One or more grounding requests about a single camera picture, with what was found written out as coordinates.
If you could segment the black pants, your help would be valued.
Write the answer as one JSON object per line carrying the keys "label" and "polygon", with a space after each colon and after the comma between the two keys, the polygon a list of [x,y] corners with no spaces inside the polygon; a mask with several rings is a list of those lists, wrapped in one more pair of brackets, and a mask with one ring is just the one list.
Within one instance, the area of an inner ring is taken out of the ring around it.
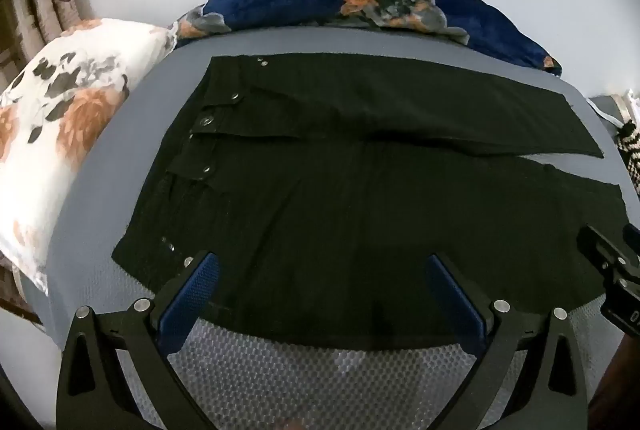
{"label": "black pants", "polygon": [[168,128],[114,261],[159,290],[219,259],[206,317],[352,350],[480,338],[445,256],[491,300],[544,314],[596,298],[590,225],[620,242],[620,189],[536,161],[599,158],[562,94],[436,63],[213,58]]}

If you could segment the grey mesh mattress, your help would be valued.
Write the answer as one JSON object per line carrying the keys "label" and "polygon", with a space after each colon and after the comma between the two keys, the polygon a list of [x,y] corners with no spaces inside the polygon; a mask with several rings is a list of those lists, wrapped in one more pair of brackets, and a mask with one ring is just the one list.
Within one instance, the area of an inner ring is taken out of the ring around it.
{"label": "grey mesh mattress", "polygon": [[[548,163],[617,184],[628,216],[639,202],[611,135],[582,92],[562,79],[414,34],[284,28],[200,40],[170,54],[139,84],[93,147],[66,198],[49,250],[47,292],[26,284],[48,335],[63,344],[80,306],[126,308],[145,289],[112,259],[166,129],[215,56],[349,53],[428,60],[563,94],[603,157]],[[226,429],[267,429],[290,418],[311,429],[417,429],[441,410],[473,359],[457,346],[378,355],[317,350],[240,336],[198,322],[172,364],[205,413]]]}

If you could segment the black white striped knit item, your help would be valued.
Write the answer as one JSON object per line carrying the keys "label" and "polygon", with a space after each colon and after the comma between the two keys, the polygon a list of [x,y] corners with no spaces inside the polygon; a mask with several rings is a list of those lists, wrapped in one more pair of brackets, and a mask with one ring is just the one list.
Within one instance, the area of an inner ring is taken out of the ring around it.
{"label": "black white striped knit item", "polygon": [[634,190],[640,196],[640,133],[633,121],[625,122],[618,130],[615,143]]}

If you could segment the white dotted cloth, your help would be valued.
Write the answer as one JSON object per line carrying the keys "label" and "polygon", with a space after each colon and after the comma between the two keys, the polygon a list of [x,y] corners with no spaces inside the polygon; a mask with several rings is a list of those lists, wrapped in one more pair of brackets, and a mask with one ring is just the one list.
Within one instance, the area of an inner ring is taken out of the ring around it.
{"label": "white dotted cloth", "polygon": [[640,96],[633,90],[628,90],[624,95],[630,116],[635,124],[640,124]]}

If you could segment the white floral pillow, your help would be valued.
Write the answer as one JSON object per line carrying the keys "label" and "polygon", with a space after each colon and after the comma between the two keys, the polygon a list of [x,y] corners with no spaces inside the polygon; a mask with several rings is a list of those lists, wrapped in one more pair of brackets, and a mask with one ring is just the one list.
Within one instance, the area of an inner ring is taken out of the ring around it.
{"label": "white floral pillow", "polygon": [[47,291],[48,248],[82,163],[146,74],[177,44],[151,24],[83,20],[1,94],[1,252]]}

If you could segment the navy floral blanket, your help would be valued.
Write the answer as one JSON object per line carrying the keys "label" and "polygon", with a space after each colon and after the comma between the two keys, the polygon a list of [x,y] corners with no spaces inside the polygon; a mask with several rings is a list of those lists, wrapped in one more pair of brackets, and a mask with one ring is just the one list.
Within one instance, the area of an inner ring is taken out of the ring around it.
{"label": "navy floral blanket", "polygon": [[172,24],[178,46],[229,32],[328,26],[442,37],[559,77],[561,64],[482,0],[207,0]]}

